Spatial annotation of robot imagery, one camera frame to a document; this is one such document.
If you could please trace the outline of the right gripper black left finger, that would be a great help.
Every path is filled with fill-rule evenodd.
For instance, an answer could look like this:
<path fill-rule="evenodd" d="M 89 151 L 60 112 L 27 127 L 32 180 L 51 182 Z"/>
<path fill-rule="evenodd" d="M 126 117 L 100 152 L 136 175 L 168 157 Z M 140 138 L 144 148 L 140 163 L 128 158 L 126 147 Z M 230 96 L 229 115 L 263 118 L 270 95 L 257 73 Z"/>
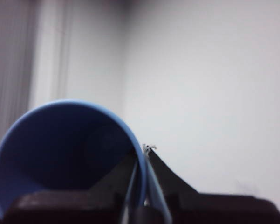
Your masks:
<path fill-rule="evenodd" d="M 5 224 L 116 224 L 119 221 L 137 158 L 128 153 L 87 190 L 42 190 L 15 199 Z"/>

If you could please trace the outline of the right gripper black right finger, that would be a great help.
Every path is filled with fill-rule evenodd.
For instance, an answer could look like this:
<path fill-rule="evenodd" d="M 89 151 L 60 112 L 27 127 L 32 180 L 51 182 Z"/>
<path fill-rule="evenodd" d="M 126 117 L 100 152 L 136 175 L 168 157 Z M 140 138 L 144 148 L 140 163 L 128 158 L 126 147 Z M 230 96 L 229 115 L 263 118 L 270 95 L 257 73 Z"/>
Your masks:
<path fill-rule="evenodd" d="M 270 201 L 246 195 L 208 194 L 195 190 L 145 145 L 150 203 L 170 224 L 280 224 L 280 211 Z"/>

